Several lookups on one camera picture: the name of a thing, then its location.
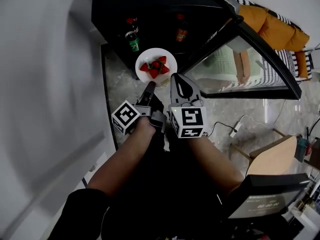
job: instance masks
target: chair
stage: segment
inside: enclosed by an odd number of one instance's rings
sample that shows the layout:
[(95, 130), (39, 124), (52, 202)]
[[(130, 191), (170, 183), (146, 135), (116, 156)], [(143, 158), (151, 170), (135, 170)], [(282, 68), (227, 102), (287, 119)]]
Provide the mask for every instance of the chair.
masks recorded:
[(290, 168), (296, 153), (297, 138), (277, 129), (272, 130), (282, 138), (249, 154), (231, 144), (234, 150), (249, 160), (246, 175), (282, 175)]

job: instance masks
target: strawberry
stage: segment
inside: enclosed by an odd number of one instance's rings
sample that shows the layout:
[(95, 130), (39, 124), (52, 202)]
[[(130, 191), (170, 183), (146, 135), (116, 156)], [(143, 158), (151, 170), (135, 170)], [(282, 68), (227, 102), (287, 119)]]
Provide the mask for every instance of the strawberry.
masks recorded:
[(165, 65), (162, 65), (162, 69), (161, 69), (161, 74), (165, 74), (165, 73), (168, 73), (168, 72), (170, 72), (170, 69), (169, 68), (167, 68)]
[(157, 69), (150, 69), (149, 70), (150, 76), (155, 79), (157, 75), (159, 74), (159, 71)]
[(147, 63), (144, 63), (144, 64), (140, 67), (140, 70), (141, 70), (141, 71), (148, 72), (148, 71), (149, 71), (148, 64), (147, 64)]
[(162, 64), (167, 63), (167, 56), (161, 56), (158, 58), (158, 61), (161, 62)]
[(160, 62), (155, 60), (151, 63), (151, 66), (153, 69), (160, 69)]

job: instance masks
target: glass door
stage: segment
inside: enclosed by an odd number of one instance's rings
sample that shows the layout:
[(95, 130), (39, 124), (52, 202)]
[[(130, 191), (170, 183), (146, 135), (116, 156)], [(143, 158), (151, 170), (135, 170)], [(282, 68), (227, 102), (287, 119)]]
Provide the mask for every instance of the glass door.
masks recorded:
[(301, 97), (293, 73), (253, 29), (244, 22), (225, 29), (210, 41), (222, 45), (185, 72), (205, 98)]

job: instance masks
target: white cable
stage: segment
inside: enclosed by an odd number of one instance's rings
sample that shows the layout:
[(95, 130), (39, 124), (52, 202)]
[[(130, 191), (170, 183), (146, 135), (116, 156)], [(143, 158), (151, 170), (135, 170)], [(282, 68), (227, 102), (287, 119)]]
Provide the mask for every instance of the white cable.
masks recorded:
[(276, 122), (278, 121), (278, 119), (279, 119), (279, 117), (280, 117), (280, 115), (281, 115), (281, 113), (282, 113), (282, 110), (284, 109), (284, 106), (285, 106), (286, 101), (287, 101), (287, 100), (285, 100), (285, 101), (283, 102), (282, 108), (281, 108), (281, 110), (280, 110), (280, 113), (279, 113), (278, 117), (276, 118), (276, 120), (274, 121), (274, 123), (263, 124), (263, 123), (261, 123), (261, 122), (255, 121), (250, 115), (247, 115), (247, 114), (244, 114), (243, 116), (241, 116), (238, 122), (240, 122), (240, 121), (242, 120), (242, 118), (247, 117), (247, 118), (250, 118), (254, 123), (256, 123), (256, 124), (258, 124), (258, 125), (262, 125), (262, 126), (264, 126), (264, 127), (273, 126), (273, 125), (275, 125)]

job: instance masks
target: black fridge frame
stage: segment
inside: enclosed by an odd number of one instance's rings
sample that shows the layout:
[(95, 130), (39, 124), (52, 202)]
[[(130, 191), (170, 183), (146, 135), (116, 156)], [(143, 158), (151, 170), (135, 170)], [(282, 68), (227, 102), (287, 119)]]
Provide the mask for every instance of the black fridge frame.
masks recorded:
[(189, 59), (188, 65), (181, 68), (178, 73), (185, 74), (191, 70), (195, 65), (205, 60), (210, 54), (224, 46), (236, 37), (241, 37), (249, 45), (260, 53), (281, 77), (286, 85), (274, 87), (258, 87), (247, 90), (205, 93), (201, 91), (201, 95), (207, 99), (285, 99), (285, 100), (299, 100), (302, 91), (292, 76), (290, 71), (275, 51), (267, 44), (267, 42), (260, 37), (249, 25), (243, 21), (242, 16), (231, 19), (218, 33), (202, 47), (198, 52), (194, 53)]

